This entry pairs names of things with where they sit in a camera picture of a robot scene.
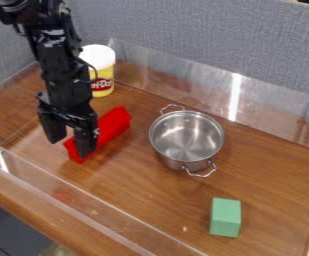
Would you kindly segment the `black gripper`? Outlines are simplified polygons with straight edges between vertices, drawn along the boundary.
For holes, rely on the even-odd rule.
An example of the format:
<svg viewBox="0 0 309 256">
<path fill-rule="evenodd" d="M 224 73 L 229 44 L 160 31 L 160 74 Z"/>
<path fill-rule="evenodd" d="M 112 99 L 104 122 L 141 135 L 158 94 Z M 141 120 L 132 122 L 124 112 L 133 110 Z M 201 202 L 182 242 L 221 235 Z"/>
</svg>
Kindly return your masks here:
<svg viewBox="0 0 309 256">
<path fill-rule="evenodd" d="M 85 158 L 97 148 L 100 131 L 97 114 L 90 106 L 93 98 L 88 64 L 78 59 L 74 67 L 42 72 L 48 92 L 40 93 L 38 116 L 52 144 L 68 136 L 66 127 L 74 128 L 78 156 Z"/>
</svg>

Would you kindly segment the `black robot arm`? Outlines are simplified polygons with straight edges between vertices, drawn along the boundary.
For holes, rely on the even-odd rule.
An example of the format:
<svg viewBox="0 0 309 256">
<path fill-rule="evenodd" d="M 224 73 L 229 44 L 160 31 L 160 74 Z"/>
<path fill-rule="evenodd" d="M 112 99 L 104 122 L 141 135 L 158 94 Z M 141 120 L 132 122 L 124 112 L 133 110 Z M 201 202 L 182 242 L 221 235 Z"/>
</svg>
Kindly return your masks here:
<svg viewBox="0 0 309 256">
<path fill-rule="evenodd" d="M 46 90 L 37 94 L 38 117 L 56 143 L 74 130 L 78 156 L 97 149 L 98 116 L 90 106 L 96 68 L 80 58 L 81 38 L 64 0 L 0 0 L 0 22 L 27 38 Z"/>
</svg>

